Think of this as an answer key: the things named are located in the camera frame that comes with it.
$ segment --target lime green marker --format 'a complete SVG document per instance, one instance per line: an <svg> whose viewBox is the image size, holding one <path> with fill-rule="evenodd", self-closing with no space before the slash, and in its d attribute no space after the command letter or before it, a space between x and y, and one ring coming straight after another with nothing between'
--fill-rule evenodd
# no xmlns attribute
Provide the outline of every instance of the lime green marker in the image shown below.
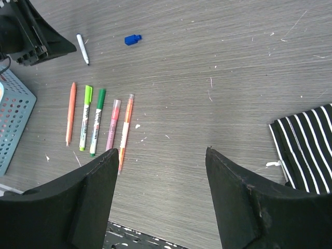
<svg viewBox="0 0 332 249"><path fill-rule="evenodd" d="M102 117L102 109L104 106L105 95L106 95L106 89L100 89L98 95L97 109L95 110L94 125L93 125L93 132L92 132L91 145L90 145L91 157L95 156L95 151L97 148L99 125L100 125L100 119Z"/></svg>
<svg viewBox="0 0 332 249"><path fill-rule="evenodd" d="M79 141L79 150L85 150L85 144L87 141L87 131L88 131L88 120L89 120L89 109L92 101L93 88L91 86L85 86L85 97L84 97L84 110L83 110L83 120L81 129L81 138Z"/></svg>

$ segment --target orange highlighter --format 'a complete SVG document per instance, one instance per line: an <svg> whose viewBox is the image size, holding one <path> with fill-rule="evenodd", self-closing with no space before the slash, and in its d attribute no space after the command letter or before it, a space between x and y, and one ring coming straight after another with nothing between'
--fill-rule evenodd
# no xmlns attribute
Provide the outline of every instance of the orange highlighter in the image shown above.
<svg viewBox="0 0 332 249"><path fill-rule="evenodd" d="M72 141L75 100L76 100L76 83L73 82L72 88L71 88L71 96L69 98L69 108L68 108L68 117L67 117L67 132L66 132L67 146L69 146L69 143Z"/></svg>
<svg viewBox="0 0 332 249"><path fill-rule="evenodd" d="M130 123L131 111L133 109L133 104L134 104L134 95L131 94L131 95L129 95L126 116L124 118L123 129L122 129L118 175L121 173L121 169L122 169L122 165L123 165L123 158L125 157L125 148L126 148L126 142L127 142L127 137L128 137L128 131L129 131L129 123Z"/></svg>

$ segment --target blue plastic piece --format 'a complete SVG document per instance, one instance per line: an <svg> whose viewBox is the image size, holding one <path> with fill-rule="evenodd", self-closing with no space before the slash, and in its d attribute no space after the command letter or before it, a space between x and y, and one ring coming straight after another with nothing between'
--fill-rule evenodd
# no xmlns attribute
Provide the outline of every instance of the blue plastic piece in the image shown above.
<svg viewBox="0 0 332 249"><path fill-rule="evenodd" d="M124 39L124 43L128 46L138 43L139 40L142 40L141 35L130 35Z"/></svg>

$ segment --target perforated basket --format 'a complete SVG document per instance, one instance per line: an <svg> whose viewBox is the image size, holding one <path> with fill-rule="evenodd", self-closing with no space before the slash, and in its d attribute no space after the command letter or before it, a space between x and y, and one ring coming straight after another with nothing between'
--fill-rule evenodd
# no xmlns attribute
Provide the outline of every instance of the perforated basket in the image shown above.
<svg viewBox="0 0 332 249"><path fill-rule="evenodd" d="M25 125L36 103L36 97L10 71L0 75L0 176L14 155Z"/></svg>

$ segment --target black striped cloth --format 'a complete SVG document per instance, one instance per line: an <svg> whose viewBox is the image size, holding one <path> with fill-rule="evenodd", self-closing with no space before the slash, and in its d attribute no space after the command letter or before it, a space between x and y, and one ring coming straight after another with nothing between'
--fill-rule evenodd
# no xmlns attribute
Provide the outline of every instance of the black striped cloth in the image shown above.
<svg viewBox="0 0 332 249"><path fill-rule="evenodd" d="M314 193L332 191L331 104L270 125L287 185Z"/></svg>

